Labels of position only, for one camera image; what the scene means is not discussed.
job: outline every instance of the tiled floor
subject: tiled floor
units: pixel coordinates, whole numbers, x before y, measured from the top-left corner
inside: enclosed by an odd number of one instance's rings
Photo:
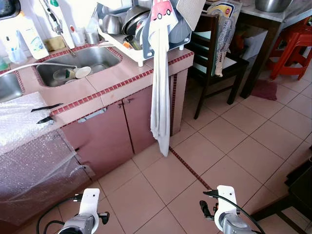
[[[250,96],[226,104],[222,93],[205,101],[193,119],[198,100],[188,90],[181,131],[171,137],[171,147],[209,186],[235,188],[238,205],[252,213],[283,196],[286,175],[311,157],[312,66],[300,81],[278,77],[277,101]],[[216,234],[204,219],[199,201],[212,208],[216,200],[203,195],[206,188],[173,155],[160,155],[157,144],[110,172],[90,187],[101,189],[98,211],[111,219],[98,234]],[[67,202],[43,222],[66,221],[79,204]],[[284,213],[312,234],[312,224],[294,208]],[[278,216],[260,221],[268,234],[295,234]],[[55,233],[57,227],[49,230]],[[34,223],[19,234],[33,234]]]

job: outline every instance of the pink cabinet door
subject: pink cabinet door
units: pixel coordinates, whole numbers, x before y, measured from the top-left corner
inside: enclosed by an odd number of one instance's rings
[[[121,101],[104,113],[89,115],[84,122],[64,126],[69,142],[77,149],[81,164],[87,164],[97,179],[133,156]]]
[[[155,142],[151,132],[152,87],[122,100],[135,154]]]

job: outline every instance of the red plastic stool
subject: red plastic stool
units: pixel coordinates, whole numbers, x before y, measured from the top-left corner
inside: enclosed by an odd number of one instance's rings
[[[278,50],[281,41],[287,43],[285,50]],[[278,37],[269,59],[267,66],[272,70],[270,78],[275,79],[278,74],[299,75],[298,80],[304,75],[309,62],[312,58],[312,49],[307,58],[299,52],[302,46],[312,46],[312,27],[306,25],[294,25],[288,28]],[[270,58],[280,57],[278,62],[273,62]],[[298,62],[302,67],[290,67],[293,62]]]

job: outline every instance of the stainless steel sink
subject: stainless steel sink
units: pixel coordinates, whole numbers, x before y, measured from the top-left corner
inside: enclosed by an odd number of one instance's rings
[[[9,101],[23,95],[15,73],[0,77],[0,102]]]
[[[115,66],[120,60],[113,55],[108,49],[102,47],[88,47],[75,52],[76,56],[71,54],[62,55],[56,58],[48,59],[44,62],[63,63],[69,65],[76,65],[79,67],[89,66],[92,68],[92,72],[97,73],[106,68]],[[59,81],[53,79],[53,73],[59,69],[66,67],[53,66],[53,65],[38,65],[37,71],[46,86],[56,87],[64,85],[65,81]]]

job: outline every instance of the dish towel with car print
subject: dish towel with car print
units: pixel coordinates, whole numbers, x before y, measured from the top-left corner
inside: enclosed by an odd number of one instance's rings
[[[178,20],[169,0],[154,0],[148,41],[154,50],[151,131],[164,156],[168,155],[170,137],[170,94],[168,77],[168,35]]]

